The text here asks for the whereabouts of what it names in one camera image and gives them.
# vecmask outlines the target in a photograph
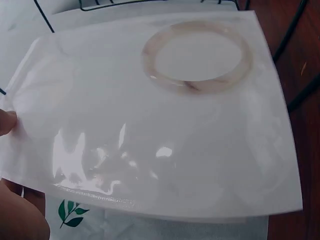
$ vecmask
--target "hand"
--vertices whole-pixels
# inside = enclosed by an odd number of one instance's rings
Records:
[[[0,136],[8,134],[17,123],[14,111],[0,109]],[[0,239],[48,240],[45,219],[45,194],[13,183],[0,181]]]

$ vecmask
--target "clear plastic bag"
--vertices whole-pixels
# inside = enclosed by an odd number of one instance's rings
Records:
[[[218,22],[241,35],[253,57],[246,77],[210,94],[170,91],[150,79],[142,64],[146,42],[192,20]],[[196,37],[194,47],[208,44],[218,53],[207,55],[205,71],[196,68],[202,62],[191,65],[192,57],[178,58],[180,67],[172,61],[188,52],[181,48],[190,44],[186,38],[164,52],[159,68],[214,78],[241,59],[241,51],[228,51],[228,39]],[[13,182],[75,202],[183,221],[302,208],[288,113],[253,12],[155,15],[44,36],[6,91],[1,107],[15,110],[19,121],[1,138],[1,174]]]

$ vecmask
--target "black cable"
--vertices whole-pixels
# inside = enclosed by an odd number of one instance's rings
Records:
[[[320,86],[320,74],[318,74],[286,107],[288,113],[295,110],[310,94]]]
[[[37,1],[37,0],[33,0],[33,1],[34,1],[34,3],[35,3],[36,7],[38,8],[39,12],[41,13],[43,19],[45,20],[46,24],[47,24],[48,27],[50,28],[51,32],[54,34],[55,31],[54,31],[54,29],[52,28],[52,26],[50,25],[50,22],[48,21],[46,15],[45,15],[44,12],[42,11],[42,9],[41,9],[38,1]]]
[[[244,10],[245,11],[249,10],[249,6],[250,6],[250,0],[246,0],[244,5]]]
[[[3,95],[7,94],[5,91],[2,90],[2,88],[0,88],[0,93],[2,93]]]
[[[84,9],[82,6],[82,0],[79,0],[80,4],[80,9],[83,12],[89,12],[92,10],[98,10],[98,9],[104,9],[104,8],[109,8],[109,7],[114,7],[114,6],[120,6],[120,5],[125,5],[125,4],[136,4],[136,3],[143,3],[143,2],[156,2],[156,1],[167,1],[167,0],[136,0],[136,1],[127,1],[127,2],[119,2],[119,3],[114,3],[111,5],[105,5],[105,6],[98,6],[90,9]]]
[[[281,54],[284,52],[293,32],[296,29],[296,26],[298,24],[298,21],[302,15],[302,13],[305,10],[305,7],[307,5],[308,0],[301,0],[299,7],[296,11],[296,14],[293,17],[292,22],[289,25],[288,30],[286,31],[283,40],[281,41],[281,43],[279,44],[279,47],[277,48],[277,50],[275,51],[275,54],[273,55],[272,59],[274,61],[274,63],[276,63],[278,61],[278,59],[280,58]]]

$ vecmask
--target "white surface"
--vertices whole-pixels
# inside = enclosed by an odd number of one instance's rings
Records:
[[[246,79],[197,96],[150,81],[141,66],[146,41],[192,19],[242,34],[254,54]],[[7,92],[1,106],[17,111],[19,125],[1,139],[2,174],[14,182],[188,221],[302,207],[286,105],[253,12],[157,15],[51,34],[32,45]]]

